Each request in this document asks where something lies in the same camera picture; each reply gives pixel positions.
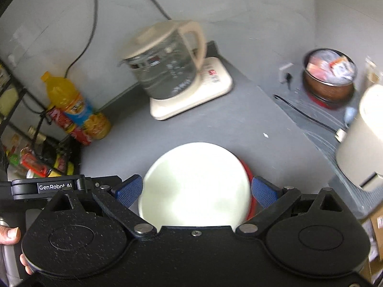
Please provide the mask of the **person's hand on handle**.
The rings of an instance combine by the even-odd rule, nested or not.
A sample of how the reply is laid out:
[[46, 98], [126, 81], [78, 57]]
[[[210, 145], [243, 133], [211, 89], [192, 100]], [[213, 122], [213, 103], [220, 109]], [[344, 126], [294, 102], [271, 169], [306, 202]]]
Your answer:
[[[21, 231], [19, 227], [11, 228], [7, 226], [0, 226], [0, 242], [1, 245], [11, 246], [16, 245], [21, 240]], [[24, 254], [19, 256], [21, 264], [24, 266], [28, 275], [33, 274], [33, 270], [28, 266], [28, 262]]]

